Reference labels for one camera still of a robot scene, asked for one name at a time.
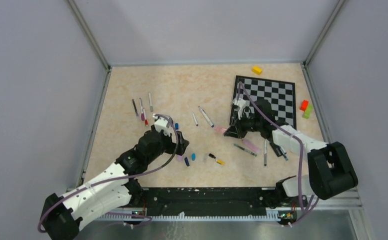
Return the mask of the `pink highlighter pen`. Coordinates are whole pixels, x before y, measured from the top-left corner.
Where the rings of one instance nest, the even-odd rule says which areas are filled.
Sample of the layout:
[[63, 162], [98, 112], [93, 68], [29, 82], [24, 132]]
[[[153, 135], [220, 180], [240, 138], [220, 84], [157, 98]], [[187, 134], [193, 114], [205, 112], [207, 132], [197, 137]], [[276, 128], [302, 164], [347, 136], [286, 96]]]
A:
[[255, 144], [253, 144], [251, 141], [247, 140], [247, 139], [242, 139], [242, 143], [247, 147], [249, 148], [252, 152], [256, 153], [256, 154], [260, 154], [261, 153], [261, 149], [259, 147], [257, 147]]

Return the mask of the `green gel pen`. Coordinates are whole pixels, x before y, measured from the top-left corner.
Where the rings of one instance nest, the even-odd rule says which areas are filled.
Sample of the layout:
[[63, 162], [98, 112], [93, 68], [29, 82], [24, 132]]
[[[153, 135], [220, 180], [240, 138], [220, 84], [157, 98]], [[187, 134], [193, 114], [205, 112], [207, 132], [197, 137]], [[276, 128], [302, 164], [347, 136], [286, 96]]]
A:
[[246, 152], [246, 153], [248, 153], [248, 154], [250, 154], [252, 156], [255, 156], [255, 157], [257, 156], [257, 154], [254, 153], [253, 151], [251, 151], [251, 150], [249, 150], [247, 148], [244, 148], [244, 147], [242, 147], [242, 146], [240, 146], [240, 145], [238, 145], [236, 143], [234, 143], [233, 146], [235, 146], [236, 148], [238, 148], [238, 149], [240, 149], [240, 150], [242, 150], [242, 151], [244, 151], [244, 152]]

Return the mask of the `white marker dark blue cap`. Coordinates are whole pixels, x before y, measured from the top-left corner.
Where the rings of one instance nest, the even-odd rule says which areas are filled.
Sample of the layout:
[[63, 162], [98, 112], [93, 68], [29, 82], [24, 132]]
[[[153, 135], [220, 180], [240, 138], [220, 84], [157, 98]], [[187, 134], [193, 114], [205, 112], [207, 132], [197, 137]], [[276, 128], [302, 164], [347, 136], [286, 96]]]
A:
[[267, 140], [264, 140], [264, 167], [267, 167]]

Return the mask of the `yellow marker cap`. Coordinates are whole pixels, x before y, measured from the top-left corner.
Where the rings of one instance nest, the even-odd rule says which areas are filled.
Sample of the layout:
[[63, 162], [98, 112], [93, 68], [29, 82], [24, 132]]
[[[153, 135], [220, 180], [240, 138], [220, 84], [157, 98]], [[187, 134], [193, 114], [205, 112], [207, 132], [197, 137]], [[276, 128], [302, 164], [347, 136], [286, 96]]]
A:
[[216, 163], [218, 163], [218, 164], [220, 164], [220, 165], [224, 165], [225, 163], [222, 161], [222, 160], [220, 160], [220, 159], [217, 159], [216, 160]]

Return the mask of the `black marker blue cap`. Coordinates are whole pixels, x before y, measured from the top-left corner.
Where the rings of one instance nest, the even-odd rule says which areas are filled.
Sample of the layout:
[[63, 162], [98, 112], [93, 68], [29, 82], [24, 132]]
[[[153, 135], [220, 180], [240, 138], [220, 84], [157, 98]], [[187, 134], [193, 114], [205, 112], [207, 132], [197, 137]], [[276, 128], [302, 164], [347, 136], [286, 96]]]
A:
[[281, 157], [283, 155], [283, 152], [278, 145], [274, 144], [273, 142], [270, 142], [270, 146], [277, 157]]

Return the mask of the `white pen grey cap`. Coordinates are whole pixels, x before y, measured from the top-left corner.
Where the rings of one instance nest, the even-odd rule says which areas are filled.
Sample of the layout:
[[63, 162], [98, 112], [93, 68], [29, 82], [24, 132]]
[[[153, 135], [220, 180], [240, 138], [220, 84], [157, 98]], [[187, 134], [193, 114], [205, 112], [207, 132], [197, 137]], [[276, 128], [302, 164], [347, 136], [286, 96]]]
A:
[[153, 112], [153, 111], [154, 111], [154, 108], [153, 108], [153, 100], [152, 100], [152, 94], [151, 94], [151, 92], [148, 93], [148, 99], [149, 99], [149, 108], [150, 108], [150, 111]]

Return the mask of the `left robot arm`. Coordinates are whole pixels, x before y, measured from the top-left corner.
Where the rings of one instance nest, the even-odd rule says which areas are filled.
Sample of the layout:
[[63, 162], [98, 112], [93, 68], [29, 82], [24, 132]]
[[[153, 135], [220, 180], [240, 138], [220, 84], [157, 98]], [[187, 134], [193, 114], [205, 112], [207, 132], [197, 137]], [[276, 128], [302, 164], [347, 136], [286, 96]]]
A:
[[168, 165], [176, 155], [183, 155], [190, 142], [176, 131], [172, 134], [151, 129], [138, 144], [122, 153], [99, 175], [61, 196], [53, 193], [45, 199], [37, 225], [40, 233], [53, 240], [72, 240], [93, 220], [117, 208], [135, 207], [142, 201], [143, 188], [137, 177], [153, 173], [148, 166], [163, 153], [170, 154]]

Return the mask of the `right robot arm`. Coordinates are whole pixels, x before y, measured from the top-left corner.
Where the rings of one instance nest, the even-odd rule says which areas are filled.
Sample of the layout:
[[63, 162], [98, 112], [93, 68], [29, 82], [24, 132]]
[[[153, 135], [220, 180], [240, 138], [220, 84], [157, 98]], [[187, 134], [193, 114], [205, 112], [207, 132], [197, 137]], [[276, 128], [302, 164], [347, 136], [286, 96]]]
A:
[[[253, 113], [247, 111], [249, 104], [254, 107]], [[236, 97], [232, 105], [233, 122], [224, 136], [243, 139], [249, 132], [259, 132], [264, 139], [307, 161], [307, 175], [280, 181], [282, 188], [275, 192], [279, 205], [288, 206], [299, 192], [327, 200], [358, 185], [355, 169], [342, 143], [313, 139], [283, 120], [276, 120], [271, 104], [265, 99], [251, 103]]]

